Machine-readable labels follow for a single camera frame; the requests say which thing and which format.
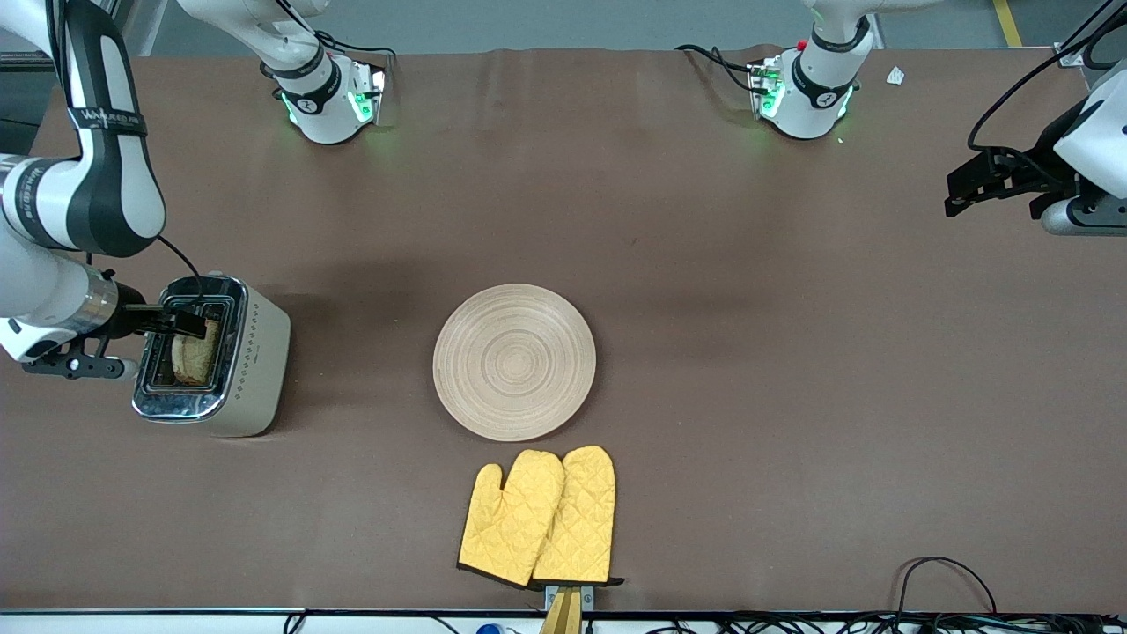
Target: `metal bracket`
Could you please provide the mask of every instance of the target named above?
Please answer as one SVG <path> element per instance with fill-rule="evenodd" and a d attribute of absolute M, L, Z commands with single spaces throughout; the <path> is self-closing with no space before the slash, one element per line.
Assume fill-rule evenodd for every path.
<path fill-rule="evenodd" d="M 1061 52 L 1061 42 L 1053 43 L 1053 51 L 1056 53 Z M 1061 57 L 1061 68 L 1082 68 L 1084 65 L 1084 55 L 1081 52 L 1073 53 L 1071 55 L 1065 55 Z"/>
<path fill-rule="evenodd" d="M 544 586 L 544 611 L 552 608 L 552 601 L 556 599 L 556 595 L 559 593 L 560 589 L 560 586 Z M 583 599 L 583 611 L 592 611 L 595 609 L 594 586 L 580 586 L 579 598 Z"/>

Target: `oven mitt thumb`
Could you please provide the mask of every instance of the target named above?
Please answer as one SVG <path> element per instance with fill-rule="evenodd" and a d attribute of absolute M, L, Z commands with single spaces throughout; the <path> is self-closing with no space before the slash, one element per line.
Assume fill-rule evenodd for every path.
<path fill-rule="evenodd" d="M 481 467 L 458 568 L 526 587 L 562 491 L 564 466 L 553 454 L 522 452 L 504 485 L 499 465 Z"/>
<path fill-rule="evenodd" d="M 533 571 L 538 584 L 613 586 L 614 465 L 602 447 L 564 457 L 564 497 Z"/>

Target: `oven mitt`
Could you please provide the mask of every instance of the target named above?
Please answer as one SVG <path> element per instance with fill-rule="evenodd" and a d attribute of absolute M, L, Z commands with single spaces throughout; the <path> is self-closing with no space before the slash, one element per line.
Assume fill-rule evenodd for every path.
<path fill-rule="evenodd" d="M 539 584 L 610 586 L 614 465 L 602 447 L 564 457 L 564 497 L 532 573 Z"/>
<path fill-rule="evenodd" d="M 524 588 L 564 491 L 564 466 L 547 452 L 522 452 L 502 485 L 499 465 L 478 472 L 458 568 Z"/>

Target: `yellow oven mitt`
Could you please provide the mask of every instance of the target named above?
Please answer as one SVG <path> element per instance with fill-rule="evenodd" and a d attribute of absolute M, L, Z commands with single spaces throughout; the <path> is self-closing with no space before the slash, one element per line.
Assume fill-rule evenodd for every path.
<path fill-rule="evenodd" d="M 532 573 L 542 584 L 606 584 L 614 529 L 614 465 L 602 447 L 564 457 L 564 497 Z"/>
<path fill-rule="evenodd" d="M 564 466 L 547 452 L 522 452 L 502 486 L 499 465 L 478 472 L 458 568 L 524 588 L 564 491 Z"/>

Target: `gray floor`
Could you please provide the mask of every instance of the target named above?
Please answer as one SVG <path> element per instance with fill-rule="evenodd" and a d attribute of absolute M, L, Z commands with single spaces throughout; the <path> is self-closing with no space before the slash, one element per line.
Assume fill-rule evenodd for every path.
<path fill-rule="evenodd" d="M 1009 0 L 1022 42 L 1063 39 L 1099 0 Z M 494 48 L 672 48 L 678 44 L 743 48 L 790 44 L 810 30 L 798 0 L 335 0 L 313 18 L 345 42 L 392 46 L 401 53 L 470 53 Z M 992 0 L 947 0 L 911 14 L 880 16 L 893 48 L 1004 46 Z M 152 39 L 156 55 L 248 55 L 225 33 L 189 18 L 169 0 Z M 10 37 L 3 46 L 16 46 Z M 1109 37 L 1104 59 L 1127 52 L 1127 29 Z M 0 72 L 0 117 L 37 123 L 51 86 L 46 73 Z M 0 122 L 0 151 L 26 153 L 35 128 Z"/>

